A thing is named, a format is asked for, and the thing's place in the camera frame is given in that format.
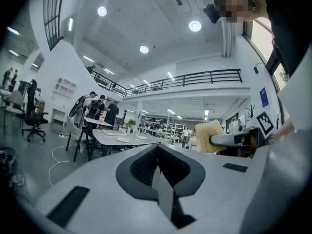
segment white plate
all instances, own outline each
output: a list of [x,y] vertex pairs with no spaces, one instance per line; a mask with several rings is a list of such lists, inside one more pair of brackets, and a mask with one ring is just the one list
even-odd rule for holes
[[127,138],[116,138],[116,140],[120,141],[120,142],[129,142],[129,140]]
[[139,139],[147,139],[147,137],[144,137],[144,136],[138,136],[137,138],[139,138]]

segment window frame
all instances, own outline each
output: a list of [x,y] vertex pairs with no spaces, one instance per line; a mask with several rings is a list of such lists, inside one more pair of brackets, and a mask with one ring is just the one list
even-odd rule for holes
[[[259,20],[255,20],[257,23],[259,23],[262,27],[264,27],[267,31],[269,31],[270,33],[272,33],[272,30],[265,25],[263,22],[259,21]],[[244,21],[243,22],[243,34],[242,37],[245,38],[245,40],[253,47],[253,49],[256,51],[256,53],[258,54],[258,56],[260,57],[261,61],[263,62],[263,64],[265,65],[266,69],[268,70],[270,77],[272,79],[272,82],[274,84],[274,88],[276,91],[276,94],[280,91],[279,85],[277,83],[277,80],[275,78],[274,72],[276,71],[276,69],[278,68],[280,61],[277,59],[277,56],[275,54],[274,51],[272,51],[269,59],[266,61],[266,59],[264,58],[263,54],[260,52],[260,50],[257,48],[257,46],[252,42],[251,37],[248,35],[248,33],[250,32],[250,27],[251,26],[251,21]],[[284,124],[284,112],[283,112],[283,105],[282,102],[280,101],[280,99],[277,97],[278,99],[278,104],[279,104],[279,108],[280,108],[280,112],[281,112],[281,121],[282,121],[282,125]]]

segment floor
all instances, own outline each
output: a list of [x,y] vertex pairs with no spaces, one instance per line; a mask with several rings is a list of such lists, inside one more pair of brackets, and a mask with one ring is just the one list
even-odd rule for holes
[[[59,137],[52,130],[65,131],[62,125],[48,123],[41,125],[41,129],[46,132],[46,142],[42,138],[33,135],[31,142],[27,141],[27,132],[22,136],[19,125],[20,119],[11,115],[6,115],[6,130],[3,134],[3,109],[0,109],[0,148],[11,147],[16,151],[18,167],[21,173],[25,174],[25,186],[19,189],[18,194],[26,197],[31,204],[34,204],[41,195],[50,187],[49,169],[56,164],[52,157],[52,150],[59,146],[66,146],[67,139]],[[59,161],[69,160],[69,163],[58,164],[51,170],[51,182],[57,183],[75,169],[87,162],[87,152],[82,150],[78,153],[75,163],[73,162],[75,146],[70,146],[66,152],[66,147],[54,150],[54,157]],[[112,154],[119,151],[112,149]],[[94,158],[101,157],[101,153],[94,153]]]

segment round ceiling light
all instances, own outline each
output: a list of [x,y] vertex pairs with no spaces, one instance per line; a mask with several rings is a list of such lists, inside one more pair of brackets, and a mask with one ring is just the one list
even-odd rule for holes
[[201,29],[201,23],[199,21],[191,21],[189,27],[190,27],[190,30],[196,32]]
[[101,17],[103,17],[103,16],[105,16],[106,14],[107,14],[107,10],[106,10],[106,8],[105,7],[100,7],[99,9],[97,9],[97,13],[101,16]]
[[140,51],[141,51],[143,54],[146,54],[146,53],[148,53],[148,47],[146,47],[146,46],[141,46],[141,47],[140,47]]

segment black metal railing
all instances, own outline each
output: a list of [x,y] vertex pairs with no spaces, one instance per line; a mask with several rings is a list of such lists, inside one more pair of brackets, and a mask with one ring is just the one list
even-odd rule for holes
[[123,86],[120,86],[116,82],[104,77],[103,75],[99,74],[98,72],[91,71],[90,74],[101,88],[104,88],[108,91],[116,93],[122,97],[124,97],[126,95],[127,89],[124,88]]
[[187,86],[201,83],[215,83],[221,81],[239,81],[243,82],[240,76],[240,69],[222,69],[211,70],[206,72],[192,73],[182,76],[176,76],[172,78],[162,79],[150,82],[149,84],[143,84],[136,88],[131,88],[126,91],[125,96],[131,96],[136,94],[142,94],[149,91],[163,90],[178,86]]
[[50,50],[60,41],[59,15],[62,0],[43,0],[43,22]]

